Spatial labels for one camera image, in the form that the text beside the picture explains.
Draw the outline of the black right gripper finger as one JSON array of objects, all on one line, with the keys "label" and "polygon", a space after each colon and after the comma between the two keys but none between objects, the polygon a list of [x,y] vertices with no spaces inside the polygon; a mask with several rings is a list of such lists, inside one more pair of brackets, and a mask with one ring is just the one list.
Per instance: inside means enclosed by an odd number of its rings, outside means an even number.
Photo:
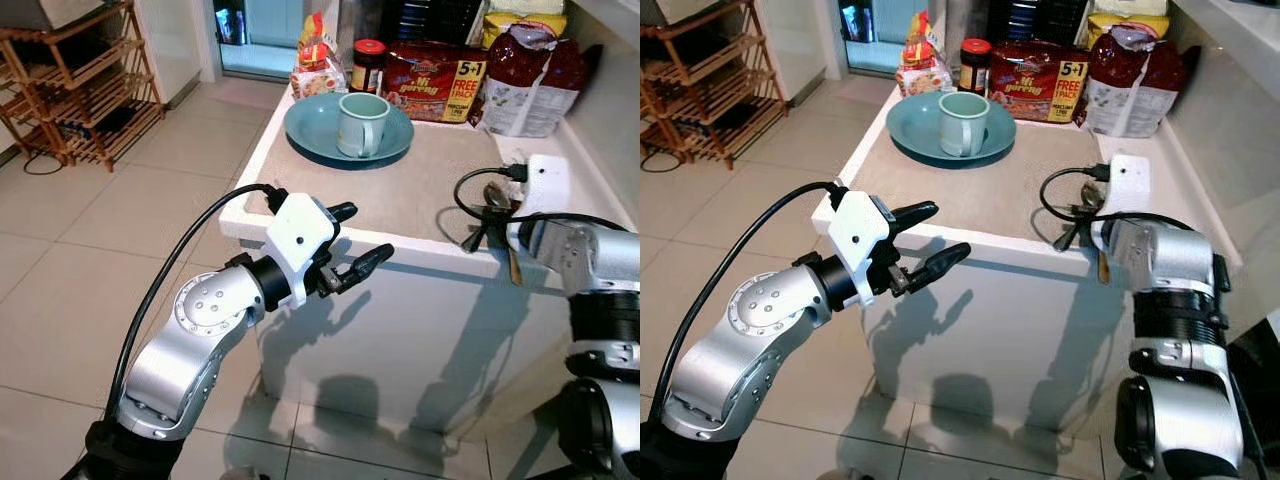
[{"label": "black right gripper finger", "polygon": [[1069,224],[1068,229],[1055,241],[1055,250],[1064,252],[1075,243],[1078,236],[1088,237],[1089,219],[1094,216],[1094,209],[1070,207],[1070,212],[1055,210],[1055,216]]},{"label": "black right gripper finger", "polygon": [[481,241],[485,241],[489,248],[507,251],[509,243],[507,241],[507,219],[511,215],[509,207],[494,207],[485,206],[481,207],[479,220],[480,225],[465,239],[465,251],[468,253],[475,253]]}]

